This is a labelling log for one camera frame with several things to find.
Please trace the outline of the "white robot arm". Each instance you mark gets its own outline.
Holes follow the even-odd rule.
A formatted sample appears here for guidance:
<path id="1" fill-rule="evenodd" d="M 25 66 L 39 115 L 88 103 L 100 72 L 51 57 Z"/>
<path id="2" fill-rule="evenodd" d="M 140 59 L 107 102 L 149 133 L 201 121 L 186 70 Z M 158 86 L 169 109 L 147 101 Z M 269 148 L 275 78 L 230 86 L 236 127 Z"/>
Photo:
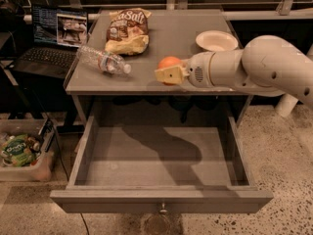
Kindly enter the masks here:
<path id="1" fill-rule="evenodd" d="M 225 87 L 272 97 L 289 94 L 313 109 L 313 60 L 285 39 L 258 36 L 243 49 L 201 52 L 176 64 L 160 63 L 156 80 L 189 81 L 197 88 Z"/>

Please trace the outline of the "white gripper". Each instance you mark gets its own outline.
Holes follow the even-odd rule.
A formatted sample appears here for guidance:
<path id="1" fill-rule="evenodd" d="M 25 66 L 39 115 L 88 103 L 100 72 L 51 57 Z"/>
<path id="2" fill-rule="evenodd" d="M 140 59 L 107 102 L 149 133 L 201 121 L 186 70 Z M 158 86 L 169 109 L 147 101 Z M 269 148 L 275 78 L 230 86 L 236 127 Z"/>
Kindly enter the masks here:
<path id="1" fill-rule="evenodd" d="M 166 84 L 181 84 L 188 77 L 191 84 L 198 88 L 210 88 L 209 66 L 213 52 L 202 52 L 191 57 L 187 70 L 181 66 L 155 70 L 156 80 Z"/>

